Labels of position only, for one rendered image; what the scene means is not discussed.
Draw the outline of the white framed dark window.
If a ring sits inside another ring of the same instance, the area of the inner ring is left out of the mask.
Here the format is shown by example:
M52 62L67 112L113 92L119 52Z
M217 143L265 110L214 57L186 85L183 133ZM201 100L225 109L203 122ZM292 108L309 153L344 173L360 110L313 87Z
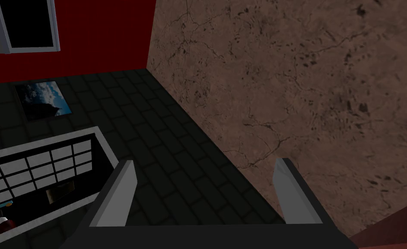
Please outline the white framed dark window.
M0 0L0 54L60 51L54 0Z

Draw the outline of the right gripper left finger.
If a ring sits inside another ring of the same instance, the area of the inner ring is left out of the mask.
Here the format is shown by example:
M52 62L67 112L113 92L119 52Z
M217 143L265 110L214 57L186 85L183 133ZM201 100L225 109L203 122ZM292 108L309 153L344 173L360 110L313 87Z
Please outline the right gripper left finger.
M133 161L119 161L83 217L80 227L124 227L136 187Z

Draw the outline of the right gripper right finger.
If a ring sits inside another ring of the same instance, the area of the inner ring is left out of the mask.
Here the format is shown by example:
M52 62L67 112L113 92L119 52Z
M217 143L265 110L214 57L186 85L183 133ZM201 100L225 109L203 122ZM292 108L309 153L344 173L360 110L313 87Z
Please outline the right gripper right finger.
M334 224L290 159L276 159L272 180L286 224Z

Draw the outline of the blue sky wall picture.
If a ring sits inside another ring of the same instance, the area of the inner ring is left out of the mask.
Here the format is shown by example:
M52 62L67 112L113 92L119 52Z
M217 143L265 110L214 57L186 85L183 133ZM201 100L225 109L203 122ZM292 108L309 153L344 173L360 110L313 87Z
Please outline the blue sky wall picture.
M38 81L14 86L27 121L72 114L56 81Z

